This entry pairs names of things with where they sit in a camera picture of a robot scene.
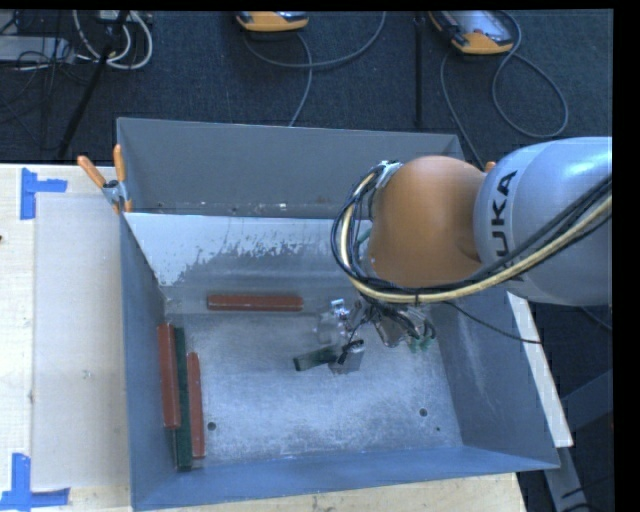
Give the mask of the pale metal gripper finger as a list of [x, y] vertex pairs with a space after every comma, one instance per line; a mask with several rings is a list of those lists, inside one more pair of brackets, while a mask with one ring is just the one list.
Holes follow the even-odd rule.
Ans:
[[329, 364], [329, 368], [334, 374], [340, 375], [358, 371], [364, 352], [363, 341], [352, 341], [341, 348], [336, 359]]
[[349, 310], [344, 299], [335, 299], [318, 315], [316, 335], [320, 344], [337, 344], [344, 339]]

